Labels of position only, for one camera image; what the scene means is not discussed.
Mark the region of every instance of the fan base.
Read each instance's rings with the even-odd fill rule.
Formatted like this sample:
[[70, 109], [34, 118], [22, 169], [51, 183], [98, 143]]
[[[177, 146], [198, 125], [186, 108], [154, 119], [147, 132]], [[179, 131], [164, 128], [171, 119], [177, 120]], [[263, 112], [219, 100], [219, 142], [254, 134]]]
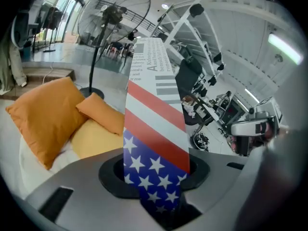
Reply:
[[53, 52], [53, 51], [56, 51], [56, 50], [44, 50], [43, 52]]
[[80, 91], [85, 98], [89, 97], [93, 92], [95, 92], [97, 95], [99, 95], [102, 99], [104, 99], [104, 97], [105, 97], [101, 90], [93, 88], [93, 87], [92, 87], [91, 92], [89, 90], [89, 87], [81, 88]]

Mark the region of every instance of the black slot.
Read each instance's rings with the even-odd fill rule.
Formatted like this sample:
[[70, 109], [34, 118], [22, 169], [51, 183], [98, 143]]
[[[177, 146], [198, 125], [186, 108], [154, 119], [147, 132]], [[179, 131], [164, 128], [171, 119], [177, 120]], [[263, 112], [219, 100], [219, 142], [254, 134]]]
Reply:
[[243, 164], [238, 164], [238, 163], [228, 163], [227, 164], [228, 167], [232, 167], [232, 168], [236, 168], [236, 169], [239, 169], [239, 170], [242, 170], [244, 168], [244, 165]]
[[[139, 199], [139, 190], [124, 181], [123, 154], [104, 162], [99, 170], [101, 184], [113, 196], [118, 198]], [[181, 181], [180, 203], [174, 211], [160, 215], [150, 213], [151, 216], [167, 231], [179, 228], [194, 220], [202, 213], [193, 205], [186, 202], [183, 191], [200, 186], [210, 172], [209, 165], [202, 159], [190, 155], [190, 176]]]
[[55, 222], [74, 190], [59, 187], [39, 209], [44, 217]]

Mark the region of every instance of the red stripe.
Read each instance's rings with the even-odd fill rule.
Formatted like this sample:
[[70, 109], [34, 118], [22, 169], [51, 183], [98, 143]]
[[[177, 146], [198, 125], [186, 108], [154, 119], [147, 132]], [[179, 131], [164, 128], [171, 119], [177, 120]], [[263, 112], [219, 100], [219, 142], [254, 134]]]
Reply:
[[168, 122], [186, 132], [183, 113], [132, 81], [129, 81], [128, 83], [128, 93]]
[[128, 109], [125, 109], [125, 127], [157, 154], [189, 173], [189, 154], [141, 121]]

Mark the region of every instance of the ceiling beam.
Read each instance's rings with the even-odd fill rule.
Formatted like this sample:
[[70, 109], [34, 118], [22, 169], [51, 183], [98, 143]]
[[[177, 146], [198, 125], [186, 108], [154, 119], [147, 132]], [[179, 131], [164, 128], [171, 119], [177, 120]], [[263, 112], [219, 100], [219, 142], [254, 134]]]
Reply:
[[240, 4], [240, 3], [235, 3], [235, 2], [216, 2], [214, 1], [214, 2], [204, 2], [203, 6], [206, 10], [226, 10], [226, 11], [235, 11], [235, 12], [252, 15], [254, 17], [268, 21], [285, 31], [298, 34], [298, 32], [294, 29], [294, 25], [287, 23], [282, 18], [268, 11], [265, 11], [263, 9], [260, 9], [260, 8], [257, 8], [251, 5]]
[[224, 56], [227, 56], [236, 62], [240, 63], [247, 69], [249, 69], [251, 72], [255, 73], [257, 76], [259, 76], [273, 91], [278, 90], [278, 85], [275, 84], [266, 74], [264, 74], [260, 69], [258, 69], [256, 66], [245, 60], [244, 58], [230, 52], [230, 51], [223, 51], [222, 54]]

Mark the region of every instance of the staircase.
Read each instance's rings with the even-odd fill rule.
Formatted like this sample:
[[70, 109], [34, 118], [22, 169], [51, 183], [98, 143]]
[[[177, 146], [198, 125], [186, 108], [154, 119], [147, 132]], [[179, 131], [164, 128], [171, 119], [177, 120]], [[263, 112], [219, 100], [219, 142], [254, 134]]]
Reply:
[[[44, 76], [51, 71], [48, 67], [24, 67], [23, 70], [27, 76], [28, 84], [25, 87], [16, 85], [10, 92], [0, 96], [0, 99], [15, 101], [27, 91], [42, 85]], [[72, 80], [75, 80], [75, 73], [72, 69], [53, 68], [52, 72], [45, 77], [44, 83], [63, 77], [70, 77]]]

